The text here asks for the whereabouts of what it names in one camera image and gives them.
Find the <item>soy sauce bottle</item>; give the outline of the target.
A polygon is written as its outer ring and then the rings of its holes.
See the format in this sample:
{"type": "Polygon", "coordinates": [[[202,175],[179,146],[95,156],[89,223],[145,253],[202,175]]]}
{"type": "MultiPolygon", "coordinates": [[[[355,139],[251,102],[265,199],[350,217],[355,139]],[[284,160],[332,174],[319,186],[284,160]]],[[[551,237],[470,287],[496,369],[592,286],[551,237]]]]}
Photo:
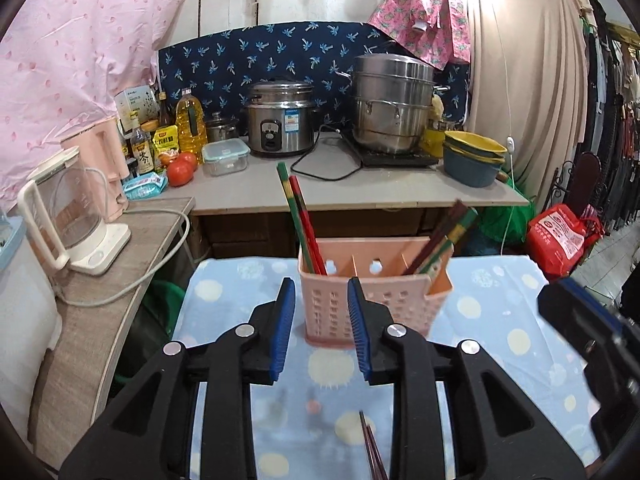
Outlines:
{"type": "Polygon", "coordinates": [[[130,113],[131,136],[130,144],[132,154],[137,161],[137,173],[139,176],[149,174],[154,171],[154,158],[152,155],[150,137],[140,127],[138,112],[134,110],[130,113]]]}

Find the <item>wooden side counter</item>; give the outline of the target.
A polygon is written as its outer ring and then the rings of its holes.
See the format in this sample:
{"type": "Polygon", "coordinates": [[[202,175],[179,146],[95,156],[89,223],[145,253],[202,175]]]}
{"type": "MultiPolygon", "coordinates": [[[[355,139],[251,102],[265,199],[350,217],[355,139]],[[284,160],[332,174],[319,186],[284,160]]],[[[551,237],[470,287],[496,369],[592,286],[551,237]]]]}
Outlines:
{"type": "Polygon", "coordinates": [[[97,278],[75,272],[63,278],[64,296],[84,306],[58,302],[62,333],[42,362],[29,421],[36,456],[55,469],[104,410],[122,346],[150,282],[105,306],[97,303],[168,254],[174,239],[186,232],[177,210],[191,212],[185,200],[169,207],[129,207],[122,222],[131,238],[110,270],[97,278]]]}

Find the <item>blue wet wipes pack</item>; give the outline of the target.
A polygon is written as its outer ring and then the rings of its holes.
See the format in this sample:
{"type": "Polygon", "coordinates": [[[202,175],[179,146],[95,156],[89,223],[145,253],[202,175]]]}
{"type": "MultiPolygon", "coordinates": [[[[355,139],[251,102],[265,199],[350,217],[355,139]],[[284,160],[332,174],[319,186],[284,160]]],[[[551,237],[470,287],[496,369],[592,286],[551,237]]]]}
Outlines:
{"type": "Polygon", "coordinates": [[[160,196],[167,185],[168,179],[164,174],[151,171],[126,181],[122,190],[127,200],[148,200],[160,196]]]}

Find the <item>white plastic bin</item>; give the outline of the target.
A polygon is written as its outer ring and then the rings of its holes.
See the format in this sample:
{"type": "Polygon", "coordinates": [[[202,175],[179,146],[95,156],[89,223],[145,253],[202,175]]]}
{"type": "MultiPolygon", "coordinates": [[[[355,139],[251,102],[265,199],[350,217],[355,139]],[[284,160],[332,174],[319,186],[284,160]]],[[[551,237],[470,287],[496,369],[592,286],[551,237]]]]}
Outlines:
{"type": "Polygon", "coordinates": [[[1,406],[27,441],[41,363],[58,343],[62,318],[19,216],[1,222],[0,316],[1,406]]]}

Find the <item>stacked yellow blue bowls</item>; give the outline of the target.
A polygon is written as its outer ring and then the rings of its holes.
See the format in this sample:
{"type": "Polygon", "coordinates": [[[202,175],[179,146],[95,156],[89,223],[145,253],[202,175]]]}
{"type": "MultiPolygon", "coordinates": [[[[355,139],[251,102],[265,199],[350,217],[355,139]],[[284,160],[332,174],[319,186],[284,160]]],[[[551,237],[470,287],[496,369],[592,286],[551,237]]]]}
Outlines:
{"type": "Polygon", "coordinates": [[[508,149],[499,142],[465,131],[446,131],[442,142],[444,171],[471,188],[488,188],[506,162],[508,149]]]}

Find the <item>red tomato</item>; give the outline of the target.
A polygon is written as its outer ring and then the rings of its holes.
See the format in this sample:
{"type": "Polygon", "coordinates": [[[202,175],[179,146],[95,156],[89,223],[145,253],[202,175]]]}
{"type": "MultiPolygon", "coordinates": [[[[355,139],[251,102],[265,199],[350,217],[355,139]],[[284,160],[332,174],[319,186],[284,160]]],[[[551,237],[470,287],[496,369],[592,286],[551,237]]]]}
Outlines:
{"type": "Polygon", "coordinates": [[[168,183],[173,188],[186,185],[194,176],[198,169],[198,160],[195,155],[189,152],[180,153],[167,167],[166,174],[168,183]]]}

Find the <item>blue planet pattern tablecloth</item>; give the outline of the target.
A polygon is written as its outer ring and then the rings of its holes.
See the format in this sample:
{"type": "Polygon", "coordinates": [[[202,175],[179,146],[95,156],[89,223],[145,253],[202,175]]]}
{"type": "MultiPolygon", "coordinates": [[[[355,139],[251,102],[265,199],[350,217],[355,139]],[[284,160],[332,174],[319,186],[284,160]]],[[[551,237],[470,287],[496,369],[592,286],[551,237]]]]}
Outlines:
{"type": "MultiPolygon", "coordinates": [[[[524,256],[457,258],[448,266],[454,288],[430,338],[454,346],[472,338],[547,416],[585,464],[599,456],[590,419],[598,410],[584,361],[539,316],[546,278],[524,256]]],[[[285,278],[298,278],[292,259],[203,261],[190,279],[175,338],[207,344],[276,298],[285,278]]],[[[316,348],[305,339],[297,307],[279,380],[252,391],[257,471],[263,479],[365,479],[370,469],[361,428],[369,425],[390,455],[393,391],[370,387],[350,350],[316,348]]]]}

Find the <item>green plastic bag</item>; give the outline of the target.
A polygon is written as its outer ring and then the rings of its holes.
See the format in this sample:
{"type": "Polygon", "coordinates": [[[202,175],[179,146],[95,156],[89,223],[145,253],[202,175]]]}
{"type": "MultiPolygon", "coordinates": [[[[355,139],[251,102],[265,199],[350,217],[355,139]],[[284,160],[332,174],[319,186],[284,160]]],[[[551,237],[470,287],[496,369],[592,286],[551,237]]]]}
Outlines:
{"type": "Polygon", "coordinates": [[[459,254],[465,257],[523,255],[528,222],[536,216],[531,200],[522,206],[483,208],[465,234],[459,254]]]}

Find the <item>white box carton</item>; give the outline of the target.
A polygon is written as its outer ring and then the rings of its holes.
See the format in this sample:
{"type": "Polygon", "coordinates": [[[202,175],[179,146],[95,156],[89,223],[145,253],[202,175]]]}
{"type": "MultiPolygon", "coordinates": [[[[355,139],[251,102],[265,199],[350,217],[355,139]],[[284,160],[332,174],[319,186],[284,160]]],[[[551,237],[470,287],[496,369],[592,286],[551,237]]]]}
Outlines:
{"type": "Polygon", "coordinates": [[[131,114],[136,112],[140,124],[154,120],[160,114],[154,91],[148,84],[122,90],[114,96],[117,115],[125,132],[132,129],[131,114]]]}

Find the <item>dark red twisted chopstick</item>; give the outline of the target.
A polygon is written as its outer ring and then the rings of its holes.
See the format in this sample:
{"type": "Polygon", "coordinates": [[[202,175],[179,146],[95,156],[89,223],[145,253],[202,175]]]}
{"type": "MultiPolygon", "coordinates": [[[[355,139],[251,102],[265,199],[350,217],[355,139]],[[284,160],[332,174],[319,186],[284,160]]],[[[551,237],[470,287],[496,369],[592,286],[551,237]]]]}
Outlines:
{"type": "Polygon", "coordinates": [[[378,449],[378,445],[376,444],[375,436],[374,436],[372,427],[369,424],[367,424],[366,425],[366,429],[367,429],[367,433],[368,433],[368,437],[369,437],[370,449],[371,449],[372,454],[373,454],[373,460],[374,460],[374,463],[375,463],[376,474],[378,475],[379,479],[387,480],[388,479],[388,475],[386,474],[386,469],[384,467],[384,463],[383,463],[383,460],[382,460],[382,456],[381,456],[380,450],[378,449]]]}

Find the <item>silver rice cooker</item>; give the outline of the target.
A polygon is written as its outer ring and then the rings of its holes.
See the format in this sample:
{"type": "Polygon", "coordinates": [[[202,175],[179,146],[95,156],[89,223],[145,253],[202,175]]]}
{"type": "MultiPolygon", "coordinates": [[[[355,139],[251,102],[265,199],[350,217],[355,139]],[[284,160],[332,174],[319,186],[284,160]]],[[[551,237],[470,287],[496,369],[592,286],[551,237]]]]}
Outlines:
{"type": "Polygon", "coordinates": [[[245,105],[247,140],[258,156],[297,155],[314,144],[314,86],[275,80],[254,84],[245,105]]]}

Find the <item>clear food storage container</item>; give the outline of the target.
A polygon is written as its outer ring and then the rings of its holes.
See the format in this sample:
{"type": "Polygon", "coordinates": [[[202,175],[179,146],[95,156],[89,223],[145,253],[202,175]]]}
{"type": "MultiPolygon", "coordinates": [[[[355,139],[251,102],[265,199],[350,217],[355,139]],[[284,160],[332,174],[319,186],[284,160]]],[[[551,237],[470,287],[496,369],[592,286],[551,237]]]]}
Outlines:
{"type": "Polygon", "coordinates": [[[250,148],[239,138],[216,141],[202,148],[203,170],[209,177],[243,171],[248,166],[250,148]]]}

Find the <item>navy patterned backsplash cloth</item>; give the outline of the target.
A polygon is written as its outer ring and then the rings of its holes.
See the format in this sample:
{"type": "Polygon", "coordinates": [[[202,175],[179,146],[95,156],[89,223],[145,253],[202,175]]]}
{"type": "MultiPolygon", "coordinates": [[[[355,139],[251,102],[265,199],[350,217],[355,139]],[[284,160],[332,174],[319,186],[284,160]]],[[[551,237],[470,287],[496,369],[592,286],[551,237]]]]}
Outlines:
{"type": "Polygon", "coordinates": [[[189,88],[206,114],[246,123],[250,88],[265,81],[301,81],[314,87],[318,122],[349,127],[355,119],[352,73],[360,55],[410,52],[368,22],[306,21],[227,29],[158,52],[160,88],[175,104],[189,88]]]}

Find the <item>yellow seasoning packet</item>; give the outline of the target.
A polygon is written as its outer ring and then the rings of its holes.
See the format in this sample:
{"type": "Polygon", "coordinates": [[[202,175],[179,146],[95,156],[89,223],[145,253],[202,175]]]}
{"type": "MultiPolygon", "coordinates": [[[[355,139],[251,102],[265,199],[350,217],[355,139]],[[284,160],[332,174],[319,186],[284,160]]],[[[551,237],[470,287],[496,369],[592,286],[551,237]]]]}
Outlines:
{"type": "Polygon", "coordinates": [[[155,166],[165,168],[180,153],[178,129],[176,125],[163,126],[154,132],[152,139],[155,166]]]}

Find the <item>stainless steel steamer pot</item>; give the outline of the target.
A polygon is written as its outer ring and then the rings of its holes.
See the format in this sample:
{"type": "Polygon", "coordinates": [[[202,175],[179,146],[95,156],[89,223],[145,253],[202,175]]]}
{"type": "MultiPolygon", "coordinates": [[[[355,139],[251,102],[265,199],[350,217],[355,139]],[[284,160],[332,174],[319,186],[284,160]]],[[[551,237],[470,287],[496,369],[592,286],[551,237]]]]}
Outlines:
{"type": "Polygon", "coordinates": [[[379,153],[414,151],[430,117],[434,68],[408,55],[373,53],[340,75],[352,83],[355,141],[379,153]]]}

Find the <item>small steel lidded pot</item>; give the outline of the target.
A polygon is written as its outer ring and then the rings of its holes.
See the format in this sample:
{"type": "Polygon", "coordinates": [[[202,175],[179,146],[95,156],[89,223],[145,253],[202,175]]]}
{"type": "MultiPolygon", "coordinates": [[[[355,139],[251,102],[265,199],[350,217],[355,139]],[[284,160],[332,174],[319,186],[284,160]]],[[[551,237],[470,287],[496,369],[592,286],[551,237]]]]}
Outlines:
{"type": "Polygon", "coordinates": [[[239,136],[236,119],[224,117],[221,112],[215,112],[205,121],[207,140],[209,143],[234,139],[239,136]]]}

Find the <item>pink floral cloth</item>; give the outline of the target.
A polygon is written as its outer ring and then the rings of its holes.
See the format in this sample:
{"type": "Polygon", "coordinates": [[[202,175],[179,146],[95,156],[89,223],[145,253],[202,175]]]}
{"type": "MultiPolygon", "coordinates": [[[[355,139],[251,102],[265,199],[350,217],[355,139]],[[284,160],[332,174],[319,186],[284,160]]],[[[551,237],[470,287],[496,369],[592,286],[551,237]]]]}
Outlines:
{"type": "Polygon", "coordinates": [[[157,75],[183,0],[26,0],[1,40],[1,207],[66,136],[157,75]]]}

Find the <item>kitchen counter top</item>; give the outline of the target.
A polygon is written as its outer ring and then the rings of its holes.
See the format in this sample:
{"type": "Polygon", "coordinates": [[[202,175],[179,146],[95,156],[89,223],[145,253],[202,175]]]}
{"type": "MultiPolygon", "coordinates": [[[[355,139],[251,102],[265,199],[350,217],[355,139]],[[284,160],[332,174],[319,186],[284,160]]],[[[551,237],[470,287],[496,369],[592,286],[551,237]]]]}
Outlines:
{"type": "MultiPolygon", "coordinates": [[[[185,200],[194,214],[257,214],[286,211],[277,174],[277,158],[250,155],[245,170],[209,177],[203,170],[180,188],[166,188],[154,200],[129,207],[169,207],[185,200]]],[[[499,181],[471,188],[442,169],[362,168],[332,131],[322,134],[316,149],[298,165],[298,180],[311,211],[447,208],[456,200],[475,208],[522,206],[526,198],[499,181]]]]}

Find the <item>pink perforated utensil holder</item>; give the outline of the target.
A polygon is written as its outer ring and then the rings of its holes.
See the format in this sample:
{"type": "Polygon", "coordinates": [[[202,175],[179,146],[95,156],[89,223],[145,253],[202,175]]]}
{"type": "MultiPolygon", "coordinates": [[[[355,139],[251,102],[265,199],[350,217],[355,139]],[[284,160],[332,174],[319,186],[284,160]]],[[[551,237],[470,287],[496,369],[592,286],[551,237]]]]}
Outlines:
{"type": "Polygon", "coordinates": [[[411,260],[427,243],[424,237],[322,238],[325,263],[334,272],[314,274],[298,257],[308,344],[352,348],[352,324],[347,305],[347,283],[358,278],[367,300],[384,304],[394,321],[426,336],[454,289],[447,273],[452,252],[436,264],[437,274],[405,274],[411,260]]]}

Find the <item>green chopstick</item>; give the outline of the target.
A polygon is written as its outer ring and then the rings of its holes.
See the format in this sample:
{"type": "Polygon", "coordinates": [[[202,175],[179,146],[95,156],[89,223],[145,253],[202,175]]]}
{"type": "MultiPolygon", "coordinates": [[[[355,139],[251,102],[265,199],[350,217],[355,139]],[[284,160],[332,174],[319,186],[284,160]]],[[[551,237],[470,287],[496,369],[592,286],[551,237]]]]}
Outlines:
{"type": "Polygon", "coordinates": [[[293,219],[294,228],[296,229],[299,246],[303,252],[307,270],[310,272],[314,272],[314,263],[312,262],[311,254],[309,252],[307,237],[304,231],[302,218],[300,218],[300,213],[297,207],[293,188],[290,182],[290,176],[288,175],[288,170],[286,169],[284,162],[279,162],[277,164],[277,172],[281,182],[283,193],[285,195],[286,201],[288,202],[288,210],[290,211],[293,219]]]}
{"type": "Polygon", "coordinates": [[[434,252],[432,252],[431,255],[420,264],[416,274],[433,274],[434,266],[438,266],[442,263],[442,256],[445,255],[449,249],[454,248],[454,245],[462,239],[463,235],[472,226],[477,216],[477,210],[473,207],[469,207],[461,219],[458,220],[444,236],[444,239],[434,249],[434,252]]]}

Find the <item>cooking oil bottle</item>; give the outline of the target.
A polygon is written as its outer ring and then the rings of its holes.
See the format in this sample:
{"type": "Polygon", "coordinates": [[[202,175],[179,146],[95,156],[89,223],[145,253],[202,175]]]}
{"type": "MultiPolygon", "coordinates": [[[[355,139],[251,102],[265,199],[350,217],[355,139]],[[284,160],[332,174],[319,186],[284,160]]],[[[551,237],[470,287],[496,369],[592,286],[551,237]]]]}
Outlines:
{"type": "Polygon", "coordinates": [[[176,126],[180,151],[191,153],[199,165],[203,163],[202,151],[207,144],[207,133],[202,104],[190,88],[181,90],[176,105],[176,126]]]}

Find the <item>pink floral hanging garment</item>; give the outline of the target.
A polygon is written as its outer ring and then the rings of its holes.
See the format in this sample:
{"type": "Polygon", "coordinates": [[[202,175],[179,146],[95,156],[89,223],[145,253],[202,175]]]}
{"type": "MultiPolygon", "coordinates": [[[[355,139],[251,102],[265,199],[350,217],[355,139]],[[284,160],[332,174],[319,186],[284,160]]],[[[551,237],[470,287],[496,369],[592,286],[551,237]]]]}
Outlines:
{"type": "Polygon", "coordinates": [[[466,0],[381,0],[369,24],[436,70],[471,62],[466,0]]]}

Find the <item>beige curtain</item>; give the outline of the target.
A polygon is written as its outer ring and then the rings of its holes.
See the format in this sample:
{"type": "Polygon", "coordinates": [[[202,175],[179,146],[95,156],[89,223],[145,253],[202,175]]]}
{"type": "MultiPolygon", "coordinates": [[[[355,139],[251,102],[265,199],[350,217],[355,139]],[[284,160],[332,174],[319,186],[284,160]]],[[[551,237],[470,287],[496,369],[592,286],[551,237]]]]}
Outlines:
{"type": "Polygon", "coordinates": [[[588,67],[577,0],[468,0],[473,55],[465,128],[515,142],[515,183],[542,204],[584,137],[588,67]]]}

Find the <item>red plastic bag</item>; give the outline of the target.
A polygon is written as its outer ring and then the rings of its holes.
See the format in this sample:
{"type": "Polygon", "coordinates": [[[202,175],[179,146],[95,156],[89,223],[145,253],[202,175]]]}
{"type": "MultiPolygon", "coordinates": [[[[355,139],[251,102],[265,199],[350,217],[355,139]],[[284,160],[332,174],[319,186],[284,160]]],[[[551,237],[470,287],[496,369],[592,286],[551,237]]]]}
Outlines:
{"type": "Polygon", "coordinates": [[[525,249],[549,282],[567,278],[602,237],[604,226],[591,206],[581,216],[556,204],[528,222],[525,249]]]}

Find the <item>brown chopstick gold band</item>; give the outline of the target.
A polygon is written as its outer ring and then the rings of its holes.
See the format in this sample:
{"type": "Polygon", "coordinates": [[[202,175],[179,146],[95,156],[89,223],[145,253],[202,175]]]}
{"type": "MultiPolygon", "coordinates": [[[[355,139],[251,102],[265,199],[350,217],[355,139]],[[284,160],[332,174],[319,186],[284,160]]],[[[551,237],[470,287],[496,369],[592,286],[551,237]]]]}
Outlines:
{"type": "Polygon", "coordinates": [[[382,480],[382,469],[380,466],[380,462],[378,461],[378,456],[376,456],[376,452],[374,449],[374,440],[373,434],[369,424],[366,421],[366,416],[364,416],[363,411],[359,412],[360,426],[363,435],[364,446],[366,447],[368,454],[368,462],[370,467],[371,478],[373,480],[382,480]]]}

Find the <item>black induction cooker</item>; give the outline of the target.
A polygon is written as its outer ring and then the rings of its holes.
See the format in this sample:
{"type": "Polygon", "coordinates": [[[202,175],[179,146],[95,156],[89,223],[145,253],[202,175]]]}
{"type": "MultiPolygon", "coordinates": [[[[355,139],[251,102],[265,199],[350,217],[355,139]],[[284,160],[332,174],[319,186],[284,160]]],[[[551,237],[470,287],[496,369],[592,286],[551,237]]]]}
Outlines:
{"type": "Polygon", "coordinates": [[[438,165],[438,159],[421,151],[413,151],[402,154],[388,154],[376,152],[359,144],[351,134],[343,134],[342,139],[366,168],[400,168],[422,169],[438,165]]]}

